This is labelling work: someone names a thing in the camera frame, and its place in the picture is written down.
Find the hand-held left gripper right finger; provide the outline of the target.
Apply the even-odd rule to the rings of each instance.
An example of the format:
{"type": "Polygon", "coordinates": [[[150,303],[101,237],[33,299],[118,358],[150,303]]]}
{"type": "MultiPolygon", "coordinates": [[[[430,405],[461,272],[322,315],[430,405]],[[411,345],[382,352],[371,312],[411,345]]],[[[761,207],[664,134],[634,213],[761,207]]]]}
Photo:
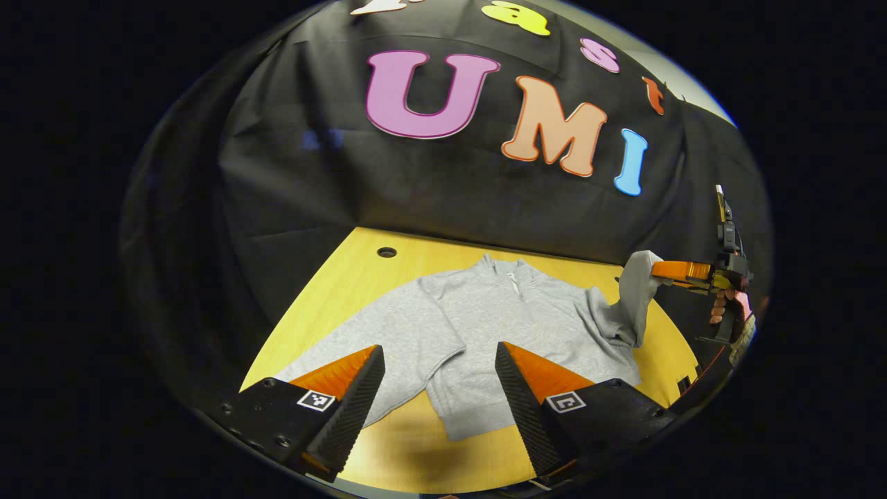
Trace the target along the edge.
{"type": "Polygon", "coordinates": [[[498,343],[495,369],[541,479],[608,473],[678,420],[621,378],[592,382],[515,344],[498,343]]]}

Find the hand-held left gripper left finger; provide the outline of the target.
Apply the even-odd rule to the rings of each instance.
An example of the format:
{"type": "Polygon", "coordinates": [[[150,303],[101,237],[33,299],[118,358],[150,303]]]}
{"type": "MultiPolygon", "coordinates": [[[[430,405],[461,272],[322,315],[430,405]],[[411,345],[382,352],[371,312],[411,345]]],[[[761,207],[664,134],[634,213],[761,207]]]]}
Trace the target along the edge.
{"type": "Polygon", "coordinates": [[[218,424],[288,470],[334,481],[385,375],[380,345],[294,377],[265,377],[218,404],[218,424]]]}

